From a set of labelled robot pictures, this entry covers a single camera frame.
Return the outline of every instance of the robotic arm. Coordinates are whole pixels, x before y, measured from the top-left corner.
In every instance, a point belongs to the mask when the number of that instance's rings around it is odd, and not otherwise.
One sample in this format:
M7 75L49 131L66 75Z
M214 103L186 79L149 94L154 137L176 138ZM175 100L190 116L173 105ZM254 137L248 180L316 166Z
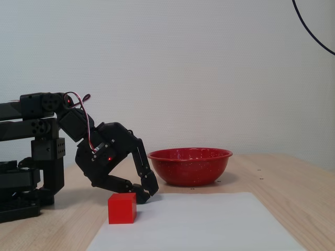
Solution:
M0 162L0 222L1 215L4 216L1 202L13 193L40 201L41 205L54 203L53 195L64 186L65 140L59 138L59 128L73 141L82 140L75 161L93 187L135 192L138 203L145 203L158 190L142 140L120 123L101 123L95 127L83 102L75 104L68 94L22 95L20 100L0 104L0 121L4 121L0 123L0 141L35 137L31 142L31 157L18 166L16 162ZM129 153L141 177L141 185L109 175ZM43 170L44 185L36 189L39 169Z

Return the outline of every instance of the bowl rim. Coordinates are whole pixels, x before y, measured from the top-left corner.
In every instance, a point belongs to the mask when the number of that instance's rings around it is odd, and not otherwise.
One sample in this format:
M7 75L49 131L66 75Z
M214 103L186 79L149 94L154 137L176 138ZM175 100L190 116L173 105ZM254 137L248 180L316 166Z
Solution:
M218 156L218 157L198 158L198 159L158 158L158 157L152 156L152 154L155 154L155 153L158 153L158 152L162 152L162 151L166 151L166 150L181 150L181 149L211 149L211 150L221 150L221 151L227 152L227 154L223 155L223 156ZM170 148L170 149L161 149L161 150L154 151L154 152L151 152L151 153L147 154L147 157L149 159L155 159L157 161L174 161L174 162L211 161L211 160L215 160L215 159L229 158L230 156L232 156L232 152L231 151L226 150L226 149L213 148L213 147L181 147L181 148Z

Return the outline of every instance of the black cable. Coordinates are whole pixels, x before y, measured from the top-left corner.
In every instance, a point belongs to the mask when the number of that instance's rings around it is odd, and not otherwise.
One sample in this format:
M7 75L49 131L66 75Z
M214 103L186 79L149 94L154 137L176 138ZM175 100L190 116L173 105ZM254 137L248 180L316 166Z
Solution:
M305 29L307 30L307 32L311 35L311 37L314 38L314 40L317 41L318 44L321 45L326 51L328 51L329 53L335 55L335 52L333 52L332 50L328 49L328 48L327 48L323 43L321 43L321 42L319 41L319 39L317 39L317 38L313 35L313 33L308 29L307 25L306 25L305 22L303 21L302 16L300 15L300 12L299 12L298 7L297 7L297 5L296 5L296 3L295 3L295 0L292 0L292 2L293 2L295 11L297 12L298 17L299 17L301 23L303 24L303 26L305 27Z

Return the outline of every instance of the cable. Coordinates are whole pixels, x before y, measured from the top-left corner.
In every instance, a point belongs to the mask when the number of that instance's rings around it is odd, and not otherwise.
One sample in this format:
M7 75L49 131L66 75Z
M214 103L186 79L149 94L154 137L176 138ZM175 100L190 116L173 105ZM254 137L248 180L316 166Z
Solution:
M88 120L88 114L87 114L87 112L86 112L86 110L85 110L85 107L84 107L84 102L87 101L87 100L89 100L90 97L91 97L91 95L90 95L90 94L86 94L86 95L84 96L83 100L82 100L81 97L80 97L77 93L75 93L75 92L67 92L67 93L64 93L64 99L65 99L66 94L69 94L69 93L74 94L74 95L77 97L78 101L79 101L78 103L72 105L70 108L74 108L74 107L76 107L76 106L78 106L78 105L81 105L81 109L83 109L83 111L84 111L84 113L85 113L85 116L86 116L86 123L87 123L88 144L90 145L90 148L92 149L92 151L95 153L96 150L94 149L94 146L93 146L93 144L91 143L90 121Z
M303 26L305 27L305 29L307 30L307 32L311 35L311 37L314 38L314 40L317 41L317 43L318 43L319 45L321 45L326 51L328 51L329 53L335 55L335 52L333 52L332 50L328 49L328 48L327 48L323 43L321 43L321 42L319 41L319 39L317 39L317 38L313 35L313 33L308 29L307 25L306 25L305 22L303 21L302 16L300 15L300 12L299 12L299 10L298 10L297 4L295 3L295 0L292 0L292 2L293 2L295 11L297 12L298 17L299 17L301 23L303 24Z
M12 102L20 102L20 100L10 100L10 101L7 101L7 102L5 102L5 103L12 103Z

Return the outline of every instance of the red wire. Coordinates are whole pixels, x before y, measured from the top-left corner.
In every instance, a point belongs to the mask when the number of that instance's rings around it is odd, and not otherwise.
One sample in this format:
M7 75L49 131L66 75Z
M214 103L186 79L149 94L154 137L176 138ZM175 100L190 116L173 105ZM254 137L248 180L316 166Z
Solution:
M92 149L92 151L95 153L96 150L94 149L94 146L91 143L90 121L88 120L88 114L87 114L87 112L85 110L85 107L84 107L84 102L88 101L90 99L91 95L90 94L86 94L84 96L83 100L82 100L81 97L77 93L75 93L75 92L67 92L67 93L64 94L64 99L65 99L65 95L68 94L68 93L74 94L77 97L78 101L79 101L78 103L72 105L70 108L74 108L74 107L76 107L78 105L81 105L81 108L83 109L83 111L85 113L86 123L87 123L88 144L90 145L90 148Z

